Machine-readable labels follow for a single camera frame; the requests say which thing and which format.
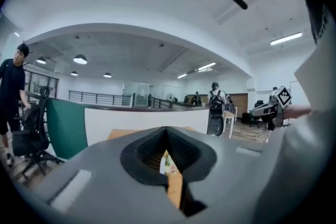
ceiling beam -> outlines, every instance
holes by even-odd
[[[182,48],[181,50],[179,50],[179,52],[177,54],[175,54],[167,63],[165,63],[160,68],[160,72],[163,72],[168,66],[170,66],[176,60],[178,60],[178,58],[181,57],[182,55],[184,55],[187,50],[188,49],[186,49],[186,48]]]

black metal railing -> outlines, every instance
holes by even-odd
[[[69,91],[69,101],[81,102],[85,104],[128,106],[133,108],[134,98],[135,93],[132,96],[132,95],[115,95],[115,94]]]
[[[176,109],[176,108],[195,108],[196,105],[173,102],[152,97],[149,100],[149,106],[153,109]]]

table leg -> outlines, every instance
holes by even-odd
[[[226,118],[224,118],[224,128],[223,128],[223,134],[225,133],[225,127],[226,127]]]
[[[233,131],[233,124],[235,122],[235,118],[231,118],[231,127],[230,127],[230,135],[229,135],[229,139],[231,138],[232,136],[232,131]]]

